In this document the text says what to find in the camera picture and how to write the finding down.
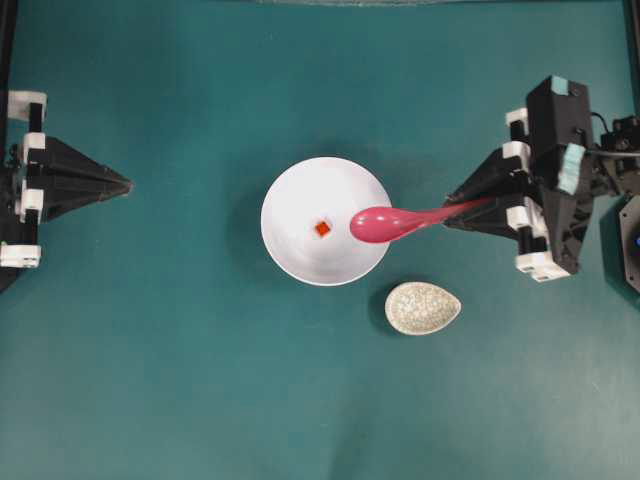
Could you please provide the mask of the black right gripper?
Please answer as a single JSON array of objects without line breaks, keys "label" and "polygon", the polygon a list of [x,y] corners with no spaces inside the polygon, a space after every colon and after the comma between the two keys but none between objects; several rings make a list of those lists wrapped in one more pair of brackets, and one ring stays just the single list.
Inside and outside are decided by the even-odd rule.
[{"label": "black right gripper", "polygon": [[[568,277],[578,270],[578,255],[589,225],[593,199],[579,199],[587,178],[587,149],[576,143],[557,145],[551,177],[534,175],[528,111],[505,115],[512,140],[494,150],[447,196],[453,213],[447,228],[516,240],[515,266],[537,282]],[[523,197],[506,197],[523,194]]]}]

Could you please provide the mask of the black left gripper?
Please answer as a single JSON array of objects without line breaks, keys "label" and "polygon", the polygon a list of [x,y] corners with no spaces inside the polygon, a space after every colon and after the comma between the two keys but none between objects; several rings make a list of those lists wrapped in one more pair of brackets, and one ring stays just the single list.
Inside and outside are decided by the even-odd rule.
[{"label": "black left gripper", "polygon": [[[11,155],[8,180],[9,220],[19,240],[1,240],[2,268],[37,268],[42,248],[38,227],[70,211],[127,195],[133,183],[108,166],[43,133],[47,95],[42,92],[9,90],[5,117],[24,121],[28,132]],[[36,164],[56,173],[91,180],[29,180]]]}]

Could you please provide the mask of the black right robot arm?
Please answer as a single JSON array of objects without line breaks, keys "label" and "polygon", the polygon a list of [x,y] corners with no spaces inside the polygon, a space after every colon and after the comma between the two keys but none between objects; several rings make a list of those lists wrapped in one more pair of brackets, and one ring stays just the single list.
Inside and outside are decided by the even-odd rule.
[{"label": "black right robot arm", "polygon": [[516,268],[537,282],[576,274],[600,197],[614,197],[604,220],[613,251],[609,271],[639,290],[639,120],[614,122],[600,142],[593,112],[510,113],[511,139],[494,150],[447,199],[449,228],[511,238]]}]

